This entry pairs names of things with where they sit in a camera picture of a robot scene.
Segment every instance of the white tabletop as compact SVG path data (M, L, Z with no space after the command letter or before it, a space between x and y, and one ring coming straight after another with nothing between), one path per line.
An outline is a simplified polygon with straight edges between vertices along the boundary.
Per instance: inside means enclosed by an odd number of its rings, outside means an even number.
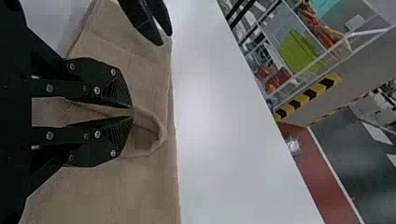
M182 223L323 223L217 1L165 2Z

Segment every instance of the red floor stripe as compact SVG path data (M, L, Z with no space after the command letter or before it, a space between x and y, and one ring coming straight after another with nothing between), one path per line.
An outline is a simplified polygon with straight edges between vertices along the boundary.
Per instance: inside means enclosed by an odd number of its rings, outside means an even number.
M283 123L278 127L300 139L303 153L294 159L325 223L360 224L309 131Z

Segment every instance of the beige cloth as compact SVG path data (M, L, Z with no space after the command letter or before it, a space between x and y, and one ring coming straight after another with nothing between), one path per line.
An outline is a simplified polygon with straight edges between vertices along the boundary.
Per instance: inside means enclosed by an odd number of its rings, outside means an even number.
M144 128L135 128L114 161L95 168L62 168L29 197L21 223L177 224L171 41L165 39L165 46L154 47L109 0L94 1L81 27L69 57L88 56L120 68L131 89L134 110L63 98L35 99L33 124L63 127L127 114Z

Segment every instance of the yellow and black striped barrier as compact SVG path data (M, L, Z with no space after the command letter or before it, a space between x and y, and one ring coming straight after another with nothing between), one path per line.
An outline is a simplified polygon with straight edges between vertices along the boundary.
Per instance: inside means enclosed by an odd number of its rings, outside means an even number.
M303 93L297 94L290 102L282 105L275 113L274 118L280 121L290 116L297 109L307 105L310 101L318 98L328 89L340 83L342 79L336 73L330 73L320 82L313 84Z
M344 104L344 105L341 105L341 106L337 107L336 109L334 109L333 111L331 111L331 112L329 112L329 113L323 115L322 117L320 117L319 119L317 119L317 120L315 120L314 122L310 123L309 125L316 124L316 123L318 123L319 121L321 121L321 120L323 120L323 119L326 119L326 118L329 117L330 115L335 114L336 112L342 110L342 109L345 108L345 107L350 106L351 104L353 104L353 103L359 101L360 99L366 98L367 96L369 96L369 94L370 94L370 92L367 92L367 93L364 93L364 94L360 95L359 97L353 99L351 102L349 102L349 103L347 103L347 104Z

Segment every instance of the shelf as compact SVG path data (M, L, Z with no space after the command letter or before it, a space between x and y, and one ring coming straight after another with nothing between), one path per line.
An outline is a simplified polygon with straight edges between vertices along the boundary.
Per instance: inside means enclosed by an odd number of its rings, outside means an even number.
M284 68L290 74L290 78L271 93L265 91L266 82L270 78L258 80L255 77L264 98L276 101L275 109L393 28L388 22L383 22L383 18L373 9L370 13L365 12L365 23L362 26L354 27L349 32L344 31L344 38L327 49L294 12L295 7L286 0L275 0L242 37L243 42L257 27L264 36L254 49L245 53L254 77L256 69L266 62L265 57L271 58L277 70ZM321 19L319 22L321 25L326 24ZM352 50L345 47L347 41Z

